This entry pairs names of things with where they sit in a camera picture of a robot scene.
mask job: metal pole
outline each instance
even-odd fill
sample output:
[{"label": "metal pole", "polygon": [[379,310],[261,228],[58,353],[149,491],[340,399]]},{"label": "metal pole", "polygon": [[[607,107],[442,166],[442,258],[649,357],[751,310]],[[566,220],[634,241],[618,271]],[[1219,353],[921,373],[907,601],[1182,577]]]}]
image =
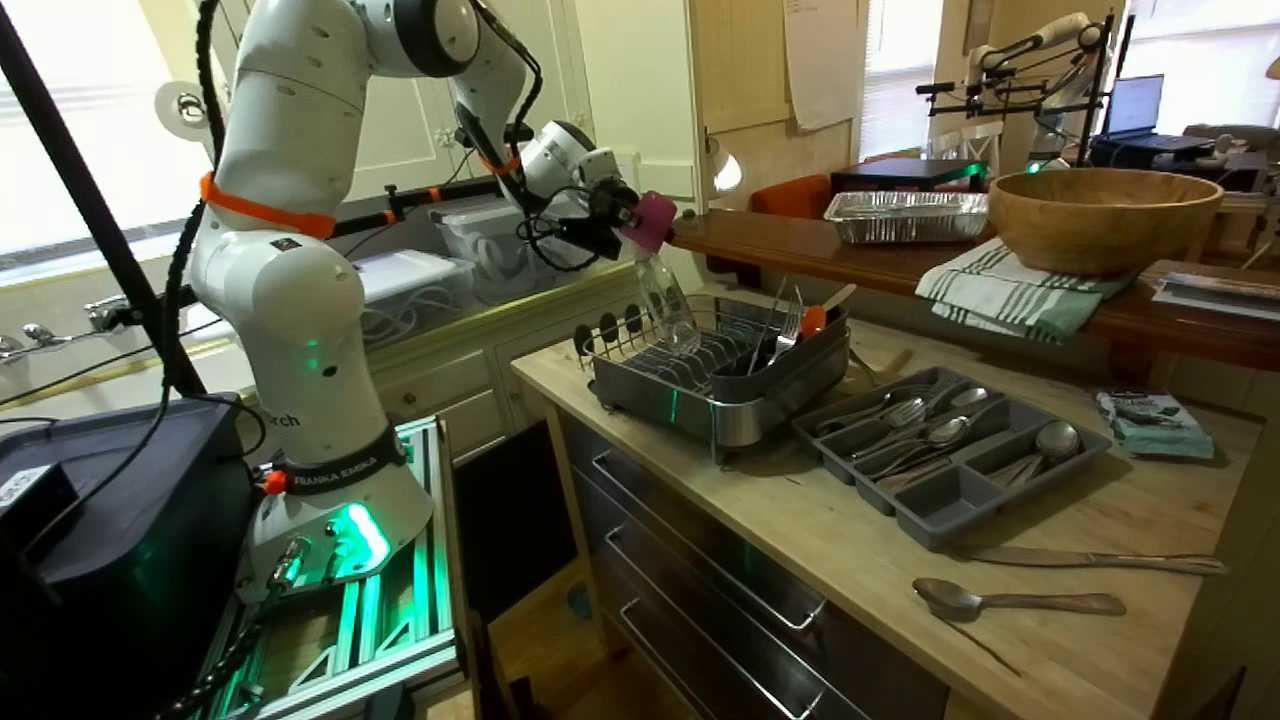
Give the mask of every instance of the metal pole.
[{"label": "metal pole", "polygon": [[57,175],[63,180],[76,212],[82,215],[87,235],[104,250],[124,300],[140,310],[140,323],[144,323],[157,357],[164,361],[168,384],[182,395],[203,395],[196,362],[172,326],[172,315],[164,310],[164,303],[153,292],[137,256],[129,250],[129,241],[124,241],[104,191],[94,189],[63,114],[57,110],[25,38],[17,37],[3,3],[0,3],[0,67],[10,84],[10,94],[21,100],[21,107],[28,114],[28,122],[37,126]]}]

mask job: wooden countertop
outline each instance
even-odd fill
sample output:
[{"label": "wooden countertop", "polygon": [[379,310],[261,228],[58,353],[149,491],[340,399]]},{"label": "wooden countertop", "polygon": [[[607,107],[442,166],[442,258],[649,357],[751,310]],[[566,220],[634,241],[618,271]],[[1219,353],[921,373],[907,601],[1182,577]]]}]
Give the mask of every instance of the wooden countertop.
[{"label": "wooden countertop", "polygon": [[[855,323],[850,341],[873,369],[953,369],[1103,430],[1089,389],[991,369],[956,344],[876,323]],[[961,694],[1012,715],[1150,715],[1190,602],[1198,588],[1213,582],[1167,570],[961,565],[921,546],[891,517],[879,517],[804,452],[774,442],[715,464],[703,442],[605,412],[566,341],[516,361],[516,373],[532,392],[642,458],[677,491],[798,570],[833,602],[921,661]],[[873,384],[850,373],[838,392],[869,389]],[[1225,464],[1147,464],[1111,448],[1065,487],[1005,506],[971,538],[1216,551],[1259,429],[1216,412],[1194,414],[1225,448]],[[1018,677],[1012,677],[956,628],[929,617],[910,590],[910,577],[947,577],[981,590],[1114,590],[1128,617],[982,611],[968,630],[1012,661],[1018,669]]]},{"label": "wooden countertop", "polygon": [[[842,246],[823,220],[759,215],[759,212],[710,212],[677,224],[677,245],[688,250],[823,275],[891,294],[910,294],[916,279],[956,256],[956,246]],[[1150,292],[1128,284],[1089,323],[1083,334],[1099,334],[1125,349],[1182,353],[1248,369],[1280,369],[1280,323],[1216,315],[1190,306],[1156,306]]]}]

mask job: window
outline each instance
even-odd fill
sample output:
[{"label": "window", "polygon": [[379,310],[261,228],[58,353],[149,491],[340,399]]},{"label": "window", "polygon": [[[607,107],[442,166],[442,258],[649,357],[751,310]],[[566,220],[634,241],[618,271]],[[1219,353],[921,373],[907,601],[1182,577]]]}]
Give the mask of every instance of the window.
[{"label": "window", "polygon": [[873,0],[864,107],[850,126],[859,154],[929,144],[916,84],[933,84],[938,22],[944,0]]},{"label": "window", "polygon": [[1125,75],[1162,73],[1159,132],[1188,122],[1280,122],[1280,3],[1133,0]]},{"label": "window", "polygon": [[[140,241],[172,231],[209,166],[198,144],[157,118],[168,63],[140,0],[3,0],[114,224]],[[91,235],[42,144],[0,79],[0,268],[87,250]]]}]

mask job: black computer monitor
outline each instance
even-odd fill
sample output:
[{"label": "black computer monitor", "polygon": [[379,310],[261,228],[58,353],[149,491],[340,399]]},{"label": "black computer monitor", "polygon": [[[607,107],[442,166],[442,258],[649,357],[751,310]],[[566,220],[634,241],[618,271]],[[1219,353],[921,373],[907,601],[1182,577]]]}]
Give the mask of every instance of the black computer monitor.
[{"label": "black computer monitor", "polygon": [[1156,132],[1162,75],[1120,75],[1109,102],[1103,135]]}]

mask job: kitchen island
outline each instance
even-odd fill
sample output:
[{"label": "kitchen island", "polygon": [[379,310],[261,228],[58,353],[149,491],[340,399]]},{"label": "kitchen island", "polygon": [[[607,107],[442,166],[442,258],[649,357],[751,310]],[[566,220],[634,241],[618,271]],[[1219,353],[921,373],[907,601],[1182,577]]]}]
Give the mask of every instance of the kitchen island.
[{"label": "kitchen island", "polygon": [[[1029,375],[1017,369],[982,362],[956,344],[850,323],[850,349],[879,369],[879,380],[921,369],[953,369],[1017,399],[1029,399],[1079,429],[1103,430],[1103,414],[1092,408],[1092,389]],[[622,522],[593,528],[582,472],[611,452],[649,476],[671,502],[688,502],[703,522],[730,532],[767,565],[787,570],[816,595],[816,611],[838,617],[838,624],[873,630],[907,669],[933,677],[953,710],[976,715],[1162,715],[1178,703],[1178,648],[1188,644],[1198,577],[1134,570],[1134,567],[995,567],[964,565],[944,551],[921,546],[879,517],[847,482],[838,482],[816,456],[787,437],[715,458],[703,442],[691,442],[667,429],[607,412],[574,361],[572,344],[538,349],[516,361],[516,373],[532,395],[546,399],[546,414],[561,442],[561,480],[572,502],[572,522],[582,557],[616,546],[622,557]],[[873,380],[847,373],[838,392],[873,392]],[[1254,452],[1259,424],[1202,412],[1194,414],[1219,442],[1216,464],[1156,464],[1133,458],[1109,448],[1097,464],[1061,487],[1045,487],[998,517],[982,519],[964,538],[1018,543],[1018,546],[1079,546],[1079,551],[1216,551],[1227,528],[1227,513],[1238,496],[1248,456]],[[597,456],[582,456],[574,437],[597,441]],[[597,602],[607,617],[605,630],[618,628],[634,638],[634,611],[616,590],[598,590]],[[982,590],[1114,590],[1125,617],[1072,617],[1072,611],[982,611],[956,630],[937,618],[910,590],[916,577],[944,577]],[[838,678],[816,678],[813,688],[838,692]]]}]

